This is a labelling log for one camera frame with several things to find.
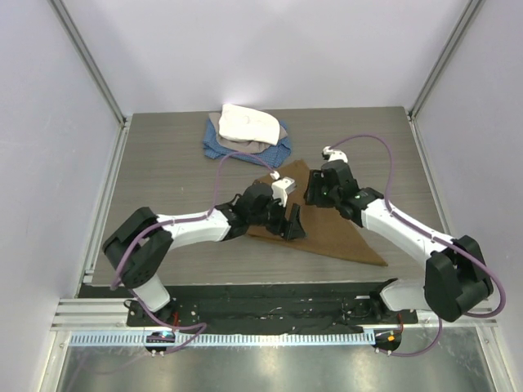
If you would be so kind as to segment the brown cloth napkin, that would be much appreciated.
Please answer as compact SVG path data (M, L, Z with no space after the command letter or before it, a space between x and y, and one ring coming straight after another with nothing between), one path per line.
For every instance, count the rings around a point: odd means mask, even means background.
M356 227L339 216L334 209L307 206L304 201L310 168L304 160L298 159L279 168L282 176L296 181L297 188L289 196L290 204L300 206L300 220L306 237L285 241L270 234L262 227L253 226L248 236L258 241L290 247L292 249L328 256L366 265L387 266L360 235Z

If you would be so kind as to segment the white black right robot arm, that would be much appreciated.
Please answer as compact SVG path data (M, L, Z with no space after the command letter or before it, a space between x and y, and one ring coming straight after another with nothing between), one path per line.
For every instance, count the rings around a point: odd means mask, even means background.
M369 302L370 315L380 323L401 310L430 310L454 322L494 291L476 240L466 235L452 238L404 214L377 190L359 187L340 159L310 171L304 200L336 209L342 218L381 235L423 267L423 279L394 278Z

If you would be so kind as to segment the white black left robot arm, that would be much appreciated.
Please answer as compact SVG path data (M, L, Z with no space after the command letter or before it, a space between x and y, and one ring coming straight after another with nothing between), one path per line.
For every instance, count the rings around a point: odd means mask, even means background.
M288 178L273 185L255 183L208 212L180 216L155 214L149 207L141 207L105 240L102 251L114 267L116 283L132 292L149 320L163 326L173 321L177 307L158 276L165 256L179 247L230 241L253 226L285 241L305 238L301 208L288 204L293 188Z

